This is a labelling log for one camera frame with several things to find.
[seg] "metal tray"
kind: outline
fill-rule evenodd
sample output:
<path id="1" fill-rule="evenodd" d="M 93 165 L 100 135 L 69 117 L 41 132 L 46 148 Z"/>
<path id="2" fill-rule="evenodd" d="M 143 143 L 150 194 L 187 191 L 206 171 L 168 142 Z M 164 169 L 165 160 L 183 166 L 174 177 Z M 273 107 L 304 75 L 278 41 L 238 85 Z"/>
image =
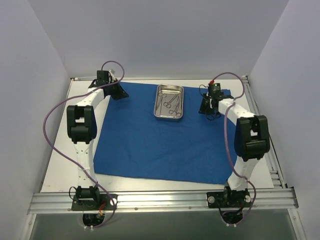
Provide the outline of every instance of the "metal tray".
<path id="1" fill-rule="evenodd" d="M 184 114 L 184 88 L 158 85 L 153 114 L 159 119 L 180 120 Z"/>

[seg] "purple cable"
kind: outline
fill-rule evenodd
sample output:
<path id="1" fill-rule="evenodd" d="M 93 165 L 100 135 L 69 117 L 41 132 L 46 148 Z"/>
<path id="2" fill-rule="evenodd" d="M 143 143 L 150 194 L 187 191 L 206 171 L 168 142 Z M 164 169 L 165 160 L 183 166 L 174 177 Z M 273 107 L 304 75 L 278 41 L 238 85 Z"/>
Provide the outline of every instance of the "purple cable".
<path id="1" fill-rule="evenodd" d="M 227 155 L 227 157 L 228 157 L 229 164 L 230 164 L 231 169 L 232 169 L 232 171 L 234 172 L 234 174 L 235 174 L 238 178 L 245 179 L 245 180 L 248 182 L 248 184 L 250 184 L 250 185 L 252 186 L 253 192 L 254 192 L 254 194 L 253 194 L 253 199 L 252 199 L 252 201 L 251 201 L 251 205 L 250 205 L 247 213 L 243 216 L 243 218 L 242 218 L 237 224 L 235 224 L 235 225 L 238 225 L 238 224 L 242 223 L 242 222 L 245 220 L 245 218 L 247 218 L 247 215 L 250 213 L 252 207 L 254 206 L 254 202 L 255 202 L 256 197 L 257 197 L 257 190 L 256 190 L 256 187 L 253 185 L 253 183 L 252 183 L 251 181 L 249 181 L 246 176 L 242 176 L 242 175 L 238 174 L 237 171 L 235 170 L 235 166 L 234 166 L 234 164 L 233 164 L 233 162 L 232 162 L 232 159 L 231 159 L 230 149 L 229 149 L 229 143 L 228 143 L 228 130 L 227 130 L 228 112 L 229 112 L 229 110 L 236 104 L 235 101 L 236 101 L 237 99 L 241 98 L 241 97 L 245 94 L 245 84 L 242 82 L 241 78 L 240 78 L 237 74 L 235 74 L 235 73 L 233 73 L 233 72 L 223 72 L 223 73 L 220 73 L 220 74 L 217 75 L 213 80 L 216 80 L 218 77 L 220 77 L 221 75 L 224 75 L 224 74 L 231 74 L 231 75 L 235 76 L 236 78 L 238 78 L 238 79 L 240 80 L 240 82 L 241 82 L 241 84 L 242 84 L 242 93 L 241 93 L 241 95 L 239 95 L 239 96 L 237 96 L 237 97 L 235 97 L 235 98 L 233 99 L 233 103 L 226 109 L 225 115 L 224 115 L 224 119 L 223 119 L 223 132 L 224 132 L 224 144 L 225 144 L 226 155 Z M 233 213 L 233 212 L 236 212 L 236 211 L 225 211 L 225 212 L 222 214 L 222 216 L 223 216 L 224 214 Z"/>
<path id="2" fill-rule="evenodd" d="M 93 228 L 98 228 L 98 227 L 101 227 L 102 225 L 106 224 L 115 214 L 115 211 L 116 211 L 116 205 L 115 205 L 115 202 L 112 198 L 112 196 L 110 195 L 110 193 L 102 186 L 100 185 L 97 181 L 95 181 L 90 175 L 89 173 L 87 172 L 87 170 L 81 165 L 79 164 L 77 161 L 73 160 L 72 158 L 68 157 L 67 155 L 65 155 L 63 152 L 59 151 L 55 146 L 54 144 L 49 140 L 48 138 L 48 135 L 47 135 L 47 130 L 46 130 L 46 124 L 47 124 L 47 120 L 49 118 L 49 116 L 51 115 L 51 113 L 56 109 L 58 108 L 59 106 L 61 106 L 62 104 L 64 104 L 65 102 L 71 100 L 71 99 L 77 99 L 77 98 L 82 98 L 82 97 L 86 97 L 86 96 L 89 96 L 90 94 L 92 94 L 93 92 L 99 90 L 99 89 L 102 89 L 104 87 L 109 87 L 109 86 L 112 86 L 112 85 L 115 85 L 117 83 L 119 83 L 125 76 L 125 69 L 124 67 L 117 61 L 106 61 L 102 67 L 101 67 L 101 70 L 103 70 L 104 66 L 108 63 L 115 63 L 115 64 L 118 64 L 121 69 L 122 69 L 122 77 L 118 80 L 118 81 L 115 81 L 115 82 L 112 82 L 112 83 L 109 83 L 109 84 L 105 84 L 105 85 L 102 85 L 102 86 L 99 86 L 97 88 L 95 88 L 94 90 L 86 93 L 86 94 L 82 94 L 82 95 L 77 95 L 77 96 L 72 96 L 72 97 L 69 97 L 61 102 L 59 102 L 57 105 L 55 105 L 49 112 L 48 114 L 45 116 L 44 118 L 44 121 L 43 121 L 43 126 L 42 126 L 42 130 L 43 130 L 43 135 L 44 135 L 44 138 L 45 140 L 47 141 L 47 143 L 50 145 L 50 147 L 55 150 L 58 154 L 60 154 L 61 156 L 63 156 L 64 158 L 68 159 L 70 162 L 74 163 L 75 165 L 77 165 L 79 168 L 81 168 L 83 170 L 83 172 L 85 173 L 85 175 L 96 185 L 98 186 L 99 188 L 101 188 L 106 194 L 107 196 L 111 199 L 112 201 L 112 204 L 113 204 L 113 212 L 111 214 L 111 216 L 106 219 L 104 218 L 103 222 L 97 226 L 94 226 Z"/>

